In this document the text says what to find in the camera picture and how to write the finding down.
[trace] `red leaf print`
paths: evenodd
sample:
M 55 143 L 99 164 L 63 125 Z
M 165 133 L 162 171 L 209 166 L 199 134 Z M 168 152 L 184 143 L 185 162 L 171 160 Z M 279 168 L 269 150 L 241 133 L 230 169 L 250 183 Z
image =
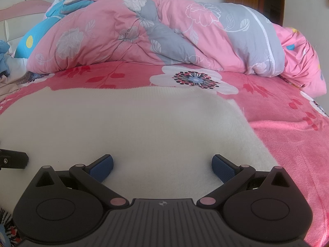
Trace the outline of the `red leaf print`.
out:
M 308 117 L 304 117 L 303 120 L 306 121 L 308 125 L 313 124 L 312 120 Z
M 258 89 L 258 88 L 255 88 L 255 87 L 254 87 L 254 90 L 255 90 L 257 93 L 261 94 L 262 97 L 269 97 L 265 92 L 263 92 L 262 90 L 260 90 L 260 89 Z
M 124 73 L 113 73 L 110 77 L 111 78 L 124 78 Z
M 306 115 L 308 116 L 308 117 L 310 117 L 310 118 L 312 118 L 312 119 L 315 119 L 316 117 L 312 114 L 312 113 L 310 113 L 310 112 L 305 112 L 306 113 Z
M 101 89 L 115 89 L 116 86 L 115 85 L 102 85 L 99 88 L 101 88 Z
M 270 92 L 266 89 L 266 88 L 264 88 L 264 87 L 262 87 L 262 86 L 259 86 L 259 85 L 256 85 L 261 91 L 263 91 L 263 92 L 265 92 L 265 93 L 267 93 L 267 94 L 269 94 L 270 95 Z
M 299 100 L 297 100 L 297 99 L 292 99 L 292 101 L 293 102 L 295 102 L 297 105 L 302 105 L 303 103 L 302 102 L 300 102 Z
M 96 82 L 103 80 L 104 78 L 105 78 L 105 76 L 93 77 L 93 78 L 86 80 L 86 83 L 96 83 Z
M 319 130 L 319 129 L 317 128 L 316 124 L 312 124 L 312 128 L 314 129 L 314 131 Z
M 254 89 L 252 88 L 252 86 L 250 84 L 244 84 L 242 88 L 246 89 L 247 92 L 254 94 Z
M 76 75 L 78 72 L 79 72 L 79 69 L 78 69 L 78 68 L 75 68 L 75 69 L 73 70 L 73 72 L 71 72 L 71 73 L 68 74 L 67 77 L 68 77 L 68 78 L 73 78 L 74 75 Z
M 293 103 L 293 102 L 290 102 L 288 105 L 289 105 L 289 107 L 291 107 L 294 110 L 298 109 L 297 108 L 297 105 L 295 103 Z
M 80 69 L 79 74 L 82 75 L 85 71 L 91 72 L 90 71 L 90 66 L 82 66 L 81 69 Z
M 71 73 L 72 71 L 73 71 L 72 69 L 67 69 L 65 72 L 63 72 L 63 73 L 59 73 L 58 77 L 65 76 L 65 75 Z

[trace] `blue gripper pad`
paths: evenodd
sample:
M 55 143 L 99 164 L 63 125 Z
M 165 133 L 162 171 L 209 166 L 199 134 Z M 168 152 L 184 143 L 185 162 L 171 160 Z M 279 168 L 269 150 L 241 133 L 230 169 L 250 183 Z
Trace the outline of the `blue gripper pad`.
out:
M 218 176 L 223 183 L 226 183 L 241 171 L 239 166 L 236 166 L 219 154 L 213 157 L 212 168 L 215 175 Z
M 106 154 L 99 160 L 101 161 L 89 170 L 89 175 L 95 178 L 98 182 L 103 182 L 113 170 L 113 158 L 111 155 Z

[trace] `white headboard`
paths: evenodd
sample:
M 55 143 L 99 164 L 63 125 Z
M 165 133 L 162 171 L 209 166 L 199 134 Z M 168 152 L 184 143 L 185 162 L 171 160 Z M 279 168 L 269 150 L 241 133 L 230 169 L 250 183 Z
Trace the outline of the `white headboard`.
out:
M 15 52 L 21 38 L 42 21 L 50 5 L 45 1 L 30 0 L 0 10 L 0 40 L 8 42 L 9 53 Z

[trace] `logo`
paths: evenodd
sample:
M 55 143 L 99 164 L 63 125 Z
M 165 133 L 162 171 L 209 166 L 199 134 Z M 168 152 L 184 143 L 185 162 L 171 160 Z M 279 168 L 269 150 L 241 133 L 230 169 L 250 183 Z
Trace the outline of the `logo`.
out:
M 162 207 L 166 206 L 168 203 L 165 202 L 164 200 L 162 202 L 159 203 L 159 205 L 161 205 Z

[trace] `ribbed black plate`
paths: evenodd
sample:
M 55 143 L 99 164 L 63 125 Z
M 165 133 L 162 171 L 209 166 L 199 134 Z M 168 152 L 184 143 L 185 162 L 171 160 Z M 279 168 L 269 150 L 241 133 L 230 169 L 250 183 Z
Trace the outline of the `ribbed black plate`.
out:
M 47 245 L 27 240 L 19 245 L 42 246 Z M 245 238 L 227 227 L 216 211 L 200 209 L 191 199 L 136 199 L 127 209 L 111 211 L 103 224 L 84 239 L 58 246 L 309 247 L 302 240 L 265 244 Z

